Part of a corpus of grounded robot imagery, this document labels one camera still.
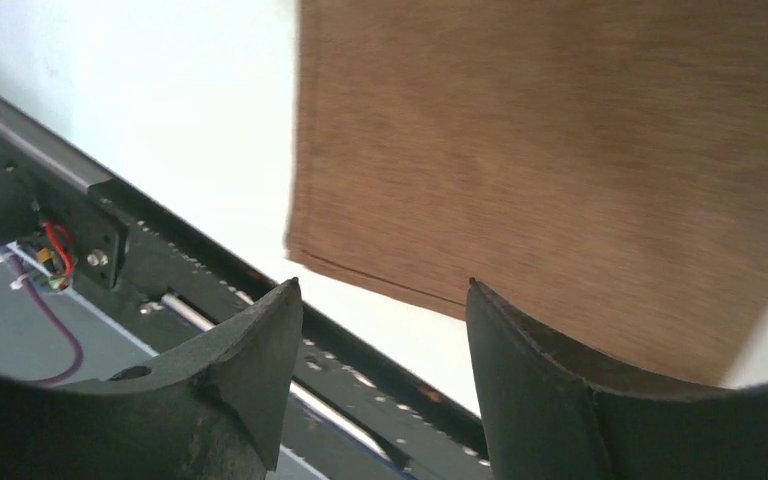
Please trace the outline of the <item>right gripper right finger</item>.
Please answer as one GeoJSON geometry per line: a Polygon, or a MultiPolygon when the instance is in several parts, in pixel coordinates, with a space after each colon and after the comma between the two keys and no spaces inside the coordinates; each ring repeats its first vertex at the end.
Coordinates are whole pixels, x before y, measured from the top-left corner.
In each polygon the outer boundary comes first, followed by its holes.
{"type": "Polygon", "coordinates": [[[616,360],[472,281],[466,323],[498,479],[768,479],[768,383],[725,389],[616,360]]]}

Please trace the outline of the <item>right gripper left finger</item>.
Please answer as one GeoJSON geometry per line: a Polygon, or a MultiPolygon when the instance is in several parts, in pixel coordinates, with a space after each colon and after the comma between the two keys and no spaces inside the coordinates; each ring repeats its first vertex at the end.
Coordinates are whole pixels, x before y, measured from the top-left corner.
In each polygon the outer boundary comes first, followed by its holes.
{"type": "Polygon", "coordinates": [[[107,380],[0,376],[0,479],[262,479],[278,462],[299,283],[107,380]]]}

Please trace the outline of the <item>brown cloth napkin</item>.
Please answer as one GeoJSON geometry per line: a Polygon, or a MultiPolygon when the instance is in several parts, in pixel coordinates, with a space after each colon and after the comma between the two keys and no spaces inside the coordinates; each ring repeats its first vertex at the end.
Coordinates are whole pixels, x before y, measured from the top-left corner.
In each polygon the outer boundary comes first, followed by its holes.
{"type": "Polygon", "coordinates": [[[289,256],[464,314],[477,278],[699,383],[768,305],[768,1],[303,1],[289,256]]]}

